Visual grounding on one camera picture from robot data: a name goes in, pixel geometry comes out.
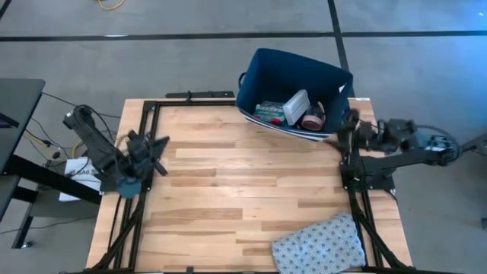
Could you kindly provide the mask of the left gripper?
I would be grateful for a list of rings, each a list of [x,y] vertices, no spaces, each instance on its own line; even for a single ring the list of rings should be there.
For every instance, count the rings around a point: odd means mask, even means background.
[[[152,152],[163,153],[170,141],[169,136],[156,139],[151,143],[149,137],[145,134],[138,134],[134,130],[130,130],[127,134],[128,141],[127,152],[129,167],[126,169],[127,173],[137,179],[148,179],[154,169],[161,175],[168,174],[165,167],[159,161],[151,162]]]

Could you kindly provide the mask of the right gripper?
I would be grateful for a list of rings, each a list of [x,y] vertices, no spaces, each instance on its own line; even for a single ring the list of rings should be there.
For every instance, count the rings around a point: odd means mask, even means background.
[[[345,112],[343,119],[344,126],[354,126],[352,138],[343,140],[327,139],[326,143],[341,153],[352,153],[354,147],[377,147],[379,135],[374,131],[375,126],[371,122],[360,120],[360,112],[356,109],[349,109]]]

